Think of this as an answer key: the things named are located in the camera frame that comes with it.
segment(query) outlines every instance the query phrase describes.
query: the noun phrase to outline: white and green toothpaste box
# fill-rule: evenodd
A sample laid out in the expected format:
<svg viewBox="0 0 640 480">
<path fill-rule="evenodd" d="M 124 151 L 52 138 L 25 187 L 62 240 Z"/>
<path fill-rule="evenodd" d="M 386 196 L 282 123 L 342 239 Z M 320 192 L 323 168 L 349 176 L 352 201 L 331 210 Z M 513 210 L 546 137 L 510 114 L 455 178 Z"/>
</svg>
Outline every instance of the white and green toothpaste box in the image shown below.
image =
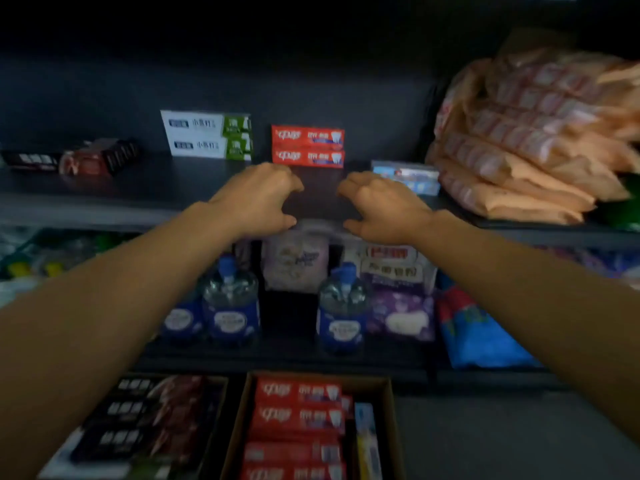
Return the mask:
<svg viewBox="0 0 640 480">
<path fill-rule="evenodd" d="M 253 136 L 248 114 L 160 111 L 174 157 L 251 161 Z"/>
</svg>

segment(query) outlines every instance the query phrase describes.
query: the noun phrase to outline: blue bottle cap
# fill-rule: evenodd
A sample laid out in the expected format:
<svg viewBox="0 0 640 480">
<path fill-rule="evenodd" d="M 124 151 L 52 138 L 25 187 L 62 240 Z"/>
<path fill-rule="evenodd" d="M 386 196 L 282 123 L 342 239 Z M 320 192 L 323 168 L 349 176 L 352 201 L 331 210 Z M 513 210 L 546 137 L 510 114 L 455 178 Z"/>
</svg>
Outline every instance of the blue bottle cap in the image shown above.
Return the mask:
<svg viewBox="0 0 640 480">
<path fill-rule="evenodd" d="M 231 254 L 220 256 L 218 261 L 218 272 L 223 278 L 232 278 L 236 275 L 236 258 Z"/>
<path fill-rule="evenodd" d="M 343 285 L 352 285 L 358 277 L 356 265 L 352 262 L 342 263 L 342 266 L 332 270 L 331 274 L 338 276 L 338 279 L 340 279 L 340 282 Z"/>
</svg>

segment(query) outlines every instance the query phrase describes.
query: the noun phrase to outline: person's left hand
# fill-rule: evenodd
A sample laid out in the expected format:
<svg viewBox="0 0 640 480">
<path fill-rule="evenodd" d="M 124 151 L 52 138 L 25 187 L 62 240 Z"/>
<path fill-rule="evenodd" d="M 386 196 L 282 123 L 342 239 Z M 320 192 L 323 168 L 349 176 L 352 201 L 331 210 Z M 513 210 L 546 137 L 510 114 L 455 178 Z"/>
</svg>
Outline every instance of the person's left hand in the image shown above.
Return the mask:
<svg viewBox="0 0 640 480">
<path fill-rule="evenodd" d="M 261 163 L 231 178 L 209 201 L 231 219 L 236 239 L 283 232 L 296 218 L 282 213 L 282 204 L 304 185 L 288 166 Z"/>
</svg>

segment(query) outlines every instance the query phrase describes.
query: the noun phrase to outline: hand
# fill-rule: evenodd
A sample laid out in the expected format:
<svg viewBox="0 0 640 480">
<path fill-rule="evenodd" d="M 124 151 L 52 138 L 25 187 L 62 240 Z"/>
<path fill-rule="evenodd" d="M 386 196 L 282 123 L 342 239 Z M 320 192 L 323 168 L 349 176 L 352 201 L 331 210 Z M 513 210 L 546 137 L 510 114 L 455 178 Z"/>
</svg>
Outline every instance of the hand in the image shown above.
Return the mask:
<svg viewBox="0 0 640 480">
<path fill-rule="evenodd" d="M 352 201 L 363 217 L 345 221 L 344 227 L 377 244 L 411 244 L 432 214 L 405 185 L 370 171 L 350 173 L 338 186 L 338 195 Z"/>
<path fill-rule="evenodd" d="M 262 237 L 283 232 L 296 218 L 282 213 L 291 192 L 304 185 L 288 166 L 261 163 L 235 175 L 209 201 L 222 216 L 232 219 L 235 238 Z"/>
</svg>

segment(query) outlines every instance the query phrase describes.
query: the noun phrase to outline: water bottle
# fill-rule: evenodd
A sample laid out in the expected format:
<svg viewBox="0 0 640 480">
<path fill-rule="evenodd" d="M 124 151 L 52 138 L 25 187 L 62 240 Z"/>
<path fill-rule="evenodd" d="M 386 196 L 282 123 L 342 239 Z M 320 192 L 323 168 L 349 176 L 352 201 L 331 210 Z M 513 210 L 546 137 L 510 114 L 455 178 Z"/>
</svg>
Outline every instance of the water bottle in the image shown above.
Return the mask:
<svg viewBox="0 0 640 480">
<path fill-rule="evenodd" d="M 196 289 L 182 298 L 166 316 L 160 336 L 171 342 L 190 343 L 199 338 L 202 329 L 202 305 Z"/>
<path fill-rule="evenodd" d="M 372 291 L 356 275 L 356 266 L 345 262 L 320 286 L 316 335 L 320 347 L 334 354 L 355 352 L 371 313 Z"/>
<path fill-rule="evenodd" d="M 222 346 L 242 346 L 260 332 L 258 279 L 236 268 L 236 258 L 224 255 L 218 272 L 202 293 L 204 319 L 209 334 Z"/>
</svg>

